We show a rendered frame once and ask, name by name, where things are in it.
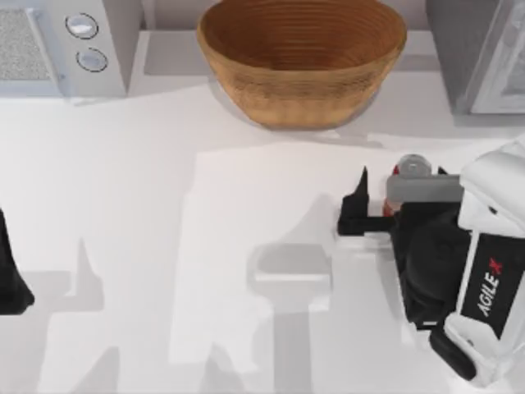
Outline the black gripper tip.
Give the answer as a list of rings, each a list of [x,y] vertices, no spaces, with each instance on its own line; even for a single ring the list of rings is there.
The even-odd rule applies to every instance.
[[[0,316],[22,315],[35,302],[11,251],[3,211],[0,209]]]

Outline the speckled grey microwave door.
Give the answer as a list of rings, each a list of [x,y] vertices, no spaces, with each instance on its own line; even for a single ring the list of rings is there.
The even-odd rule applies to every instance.
[[[0,98],[61,97],[57,35],[42,0],[0,0]]]

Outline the round silver microwave knob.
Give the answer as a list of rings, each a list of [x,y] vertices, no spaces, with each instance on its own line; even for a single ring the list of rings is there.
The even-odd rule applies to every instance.
[[[78,51],[75,55],[77,64],[85,71],[99,73],[108,66],[107,56],[96,48]]]
[[[99,31],[98,22],[86,13],[67,16],[65,19],[65,27],[70,35],[83,40],[94,38]]]

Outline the pale cabinet door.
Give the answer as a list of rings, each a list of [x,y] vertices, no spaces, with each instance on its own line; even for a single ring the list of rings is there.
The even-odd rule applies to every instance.
[[[525,115],[525,0],[499,0],[467,89],[474,114]]]

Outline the pale microwave oven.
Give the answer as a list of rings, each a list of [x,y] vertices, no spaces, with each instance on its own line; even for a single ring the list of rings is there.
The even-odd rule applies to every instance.
[[[114,99],[125,97],[130,86],[139,33],[144,20],[141,0],[42,0],[48,9],[63,62],[66,86],[62,99]],[[99,26],[89,40],[77,39],[65,27],[67,16],[86,13]],[[99,73],[83,70],[76,62],[78,51],[96,48],[108,59]]]

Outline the brown woven basket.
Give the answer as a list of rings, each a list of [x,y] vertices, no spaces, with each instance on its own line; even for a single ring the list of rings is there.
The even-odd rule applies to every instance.
[[[379,91],[407,27],[381,0],[219,0],[196,35],[218,83],[251,121],[325,129]]]

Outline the red can silver top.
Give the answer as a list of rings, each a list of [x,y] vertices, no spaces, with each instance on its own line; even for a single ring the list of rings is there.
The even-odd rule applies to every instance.
[[[394,166],[393,176],[428,176],[432,174],[430,162],[419,154],[406,154]],[[385,198],[382,206],[384,217],[393,217],[401,209],[401,203]]]

